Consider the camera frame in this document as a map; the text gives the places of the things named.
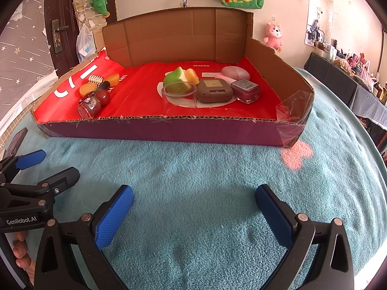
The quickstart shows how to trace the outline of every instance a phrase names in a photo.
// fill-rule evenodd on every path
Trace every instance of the brown compact case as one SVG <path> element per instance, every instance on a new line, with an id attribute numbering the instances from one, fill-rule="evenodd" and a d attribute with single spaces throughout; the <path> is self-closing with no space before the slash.
<path id="1" fill-rule="evenodd" d="M 225 80 L 207 78 L 199 80 L 197 99 L 200 102 L 227 102 L 233 98 L 233 89 Z"/>

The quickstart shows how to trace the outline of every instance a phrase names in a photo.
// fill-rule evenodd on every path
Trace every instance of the teal blanket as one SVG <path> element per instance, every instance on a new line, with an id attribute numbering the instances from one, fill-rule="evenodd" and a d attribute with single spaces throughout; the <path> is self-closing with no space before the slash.
<path id="1" fill-rule="evenodd" d="M 341 218 L 357 273 L 387 237 L 387 171 L 351 111 L 310 74 L 299 72 L 316 98 L 292 150 L 45 139 L 28 116 L 18 127 L 29 129 L 19 153 L 41 148 L 47 157 L 14 182 L 36 184 L 67 167 L 78 168 L 78 183 L 57 197 L 60 222 L 93 213 L 121 184 L 132 186 L 134 205 L 103 250 L 131 290 L 259 289 L 285 253 L 256 206 L 260 184 L 270 185 L 296 213 L 312 220 Z M 31 231 L 27 239 L 33 258 L 41 232 Z"/>

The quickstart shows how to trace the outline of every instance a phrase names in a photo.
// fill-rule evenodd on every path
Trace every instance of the clear tape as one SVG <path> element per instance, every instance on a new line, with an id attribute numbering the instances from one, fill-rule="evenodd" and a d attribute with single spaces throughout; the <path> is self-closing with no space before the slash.
<path id="1" fill-rule="evenodd" d="M 305 129 L 313 98 L 313 93 L 299 90 L 275 107 L 277 131 L 285 147 L 292 147 Z"/>

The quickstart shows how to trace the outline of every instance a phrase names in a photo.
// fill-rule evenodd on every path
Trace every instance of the door handle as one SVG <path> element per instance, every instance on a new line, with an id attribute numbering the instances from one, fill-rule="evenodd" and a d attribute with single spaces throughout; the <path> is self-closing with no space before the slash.
<path id="1" fill-rule="evenodd" d="M 55 53 L 57 54 L 59 52 L 62 52 L 62 44 L 61 44 L 59 32 L 61 30 L 66 30 L 68 26 L 59 27 L 59 20 L 53 20 L 51 22 L 51 26 L 52 26 L 52 37 L 54 40 L 54 50 L 55 50 Z"/>

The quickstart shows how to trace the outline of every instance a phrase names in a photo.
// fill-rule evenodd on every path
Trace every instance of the clear plastic cup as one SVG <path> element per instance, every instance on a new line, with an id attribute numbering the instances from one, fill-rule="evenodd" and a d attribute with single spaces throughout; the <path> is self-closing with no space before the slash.
<path id="1" fill-rule="evenodd" d="M 165 85 L 161 90 L 164 115 L 167 117 L 196 116 L 196 86 L 187 82 L 175 82 Z"/>

